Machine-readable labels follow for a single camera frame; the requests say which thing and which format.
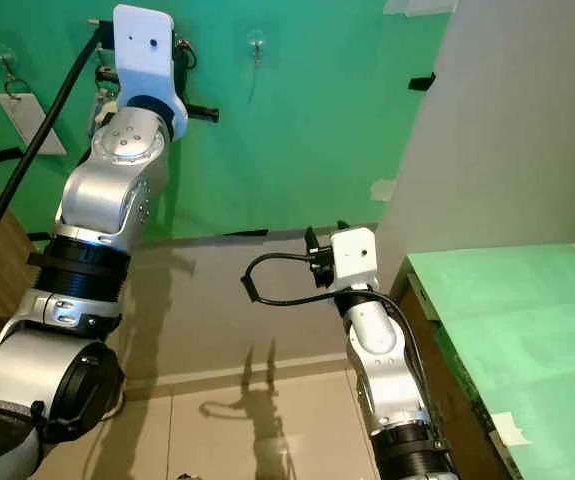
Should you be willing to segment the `clear tape piece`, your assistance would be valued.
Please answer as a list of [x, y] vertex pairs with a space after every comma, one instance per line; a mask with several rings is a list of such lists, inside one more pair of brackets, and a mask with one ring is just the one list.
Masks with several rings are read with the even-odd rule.
[[392, 179], [377, 179], [370, 184], [369, 192], [371, 201], [379, 202], [379, 204], [388, 204], [392, 200], [393, 193], [395, 193], [396, 180]]
[[382, 13], [427, 17], [427, 15], [455, 13], [460, 0], [386, 0]]

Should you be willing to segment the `green backdrop sheet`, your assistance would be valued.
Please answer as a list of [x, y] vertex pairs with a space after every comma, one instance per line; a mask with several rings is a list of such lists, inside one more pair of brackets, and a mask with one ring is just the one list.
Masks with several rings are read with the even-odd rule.
[[[174, 19], [196, 52], [185, 101], [219, 108], [171, 148], [151, 239], [374, 223], [377, 179], [395, 179], [450, 14], [386, 15], [386, 0], [0, 0], [0, 44], [23, 91], [49, 105], [92, 33], [118, 4]], [[255, 69], [246, 35], [264, 29]], [[5, 72], [0, 65], [0, 93]], [[0, 150], [22, 147], [0, 109]]]

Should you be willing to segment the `white tape piece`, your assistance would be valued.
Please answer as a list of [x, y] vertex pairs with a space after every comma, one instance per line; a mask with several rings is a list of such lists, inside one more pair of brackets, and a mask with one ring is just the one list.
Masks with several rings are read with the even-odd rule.
[[498, 442], [505, 447], [515, 447], [515, 445], [530, 445], [523, 433], [523, 429], [517, 425], [514, 415], [511, 412], [492, 413], [491, 421], [494, 434]]

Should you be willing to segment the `clear suction wall hook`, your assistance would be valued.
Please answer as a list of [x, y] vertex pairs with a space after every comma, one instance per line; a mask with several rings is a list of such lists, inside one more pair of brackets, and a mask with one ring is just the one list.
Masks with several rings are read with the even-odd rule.
[[14, 63], [16, 63], [16, 55], [11, 47], [7, 45], [0, 44], [0, 65], [5, 72], [5, 78], [3, 82], [3, 92], [9, 97], [16, 97], [16, 91], [13, 91], [14, 84], [23, 84], [21, 78], [17, 76], [16, 69], [14, 69]]
[[264, 68], [267, 64], [267, 41], [268, 35], [264, 29], [250, 29], [246, 35], [246, 42], [249, 45], [252, 64], [255, 69]]

